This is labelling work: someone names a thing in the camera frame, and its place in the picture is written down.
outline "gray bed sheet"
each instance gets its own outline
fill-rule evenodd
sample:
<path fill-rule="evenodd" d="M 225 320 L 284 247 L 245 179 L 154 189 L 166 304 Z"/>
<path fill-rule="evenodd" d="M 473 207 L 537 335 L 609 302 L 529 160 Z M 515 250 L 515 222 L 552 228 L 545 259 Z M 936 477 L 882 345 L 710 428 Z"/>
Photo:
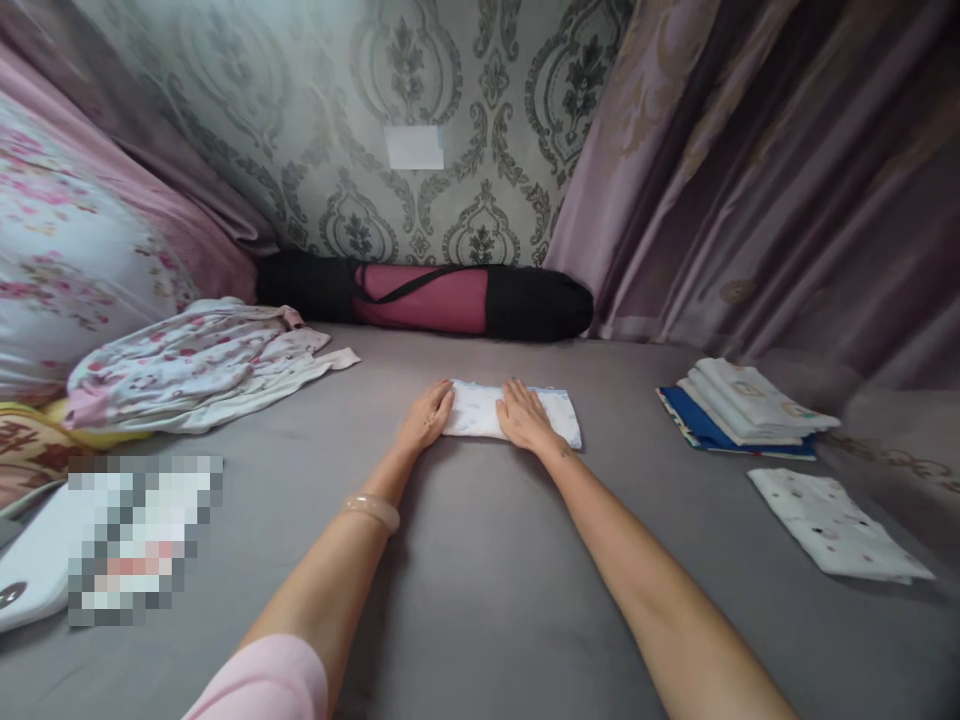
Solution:
<path fill-rule="evenodd" d="M 318 326 L 362 362 L 198 437 L 124 454 L 222 455 L 222 506 L 171 609 L 146 625 L 0 636 L 0 717 L 178 718 L 442 377 L 566 388 L 583 457 L 683 563 L 804 718 L 946 717 L 957 677 L 955 581 L 899 587 L 821 573 L 745 472 L 820 464 L 697 452 L 653 389 L 700 356 L 597 341 L 534 346 Z M 662 718 L 628 628 L 534 458 L 441 438 L 421 459 L 364 612 L 343 718 Z M 690 677 L 691 687 L 697 682 Z"/>

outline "pink shirt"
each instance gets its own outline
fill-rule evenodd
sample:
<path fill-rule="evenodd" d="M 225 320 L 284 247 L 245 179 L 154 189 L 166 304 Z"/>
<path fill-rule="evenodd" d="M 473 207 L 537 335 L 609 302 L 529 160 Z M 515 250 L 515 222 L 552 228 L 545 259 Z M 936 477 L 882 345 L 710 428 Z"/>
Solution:
<path fill-rule="evenodd" d="M 295 635 L 247 645 L 214 675 L 183 720 L 316 720 L 327 715 L 323 663 Z"/>

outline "white paper note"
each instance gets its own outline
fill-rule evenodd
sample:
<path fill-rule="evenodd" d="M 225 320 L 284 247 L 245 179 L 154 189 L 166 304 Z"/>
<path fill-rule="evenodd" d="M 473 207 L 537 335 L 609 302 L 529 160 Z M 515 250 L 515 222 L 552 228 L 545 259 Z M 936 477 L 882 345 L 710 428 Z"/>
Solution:
<path fill-rule="evenodd" d="M 394 170 L 443 170 L 439 125 L 384 126 L 387 156 Z"/>

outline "forearm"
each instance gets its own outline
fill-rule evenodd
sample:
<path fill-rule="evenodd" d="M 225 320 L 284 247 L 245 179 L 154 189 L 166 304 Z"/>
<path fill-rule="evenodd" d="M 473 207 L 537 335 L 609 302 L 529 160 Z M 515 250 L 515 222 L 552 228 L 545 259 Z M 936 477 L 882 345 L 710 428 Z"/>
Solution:
<path fill-rule="evenodd" d="M 565 443 L 537 453 L 673 720 L 795 718 L 737 631 Z"/>
<path fill-rule="evenodd" d="M 376 495 L 396 507 L 416 459 L 414 451 L 391 449 L 360 492 Z M 277 633 L 303 638 L 323 662 L 332 711 L 353 635 L 388 538 L 383 523 L 366 513 L 335 516 L 237 649 Z"/>

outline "damask wallpaper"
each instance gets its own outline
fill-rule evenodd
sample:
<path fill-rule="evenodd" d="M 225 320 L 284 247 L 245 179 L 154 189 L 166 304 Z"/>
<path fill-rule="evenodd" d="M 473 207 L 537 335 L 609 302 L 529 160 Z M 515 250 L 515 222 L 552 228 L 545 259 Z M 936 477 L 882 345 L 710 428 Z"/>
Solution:
<path fill-rule="evenodd" d="M 633 0 L 76 0 L 214 168 L 320 255 L 540 265 Z M 395 171 L 383 125 L 443 126 Z"/>

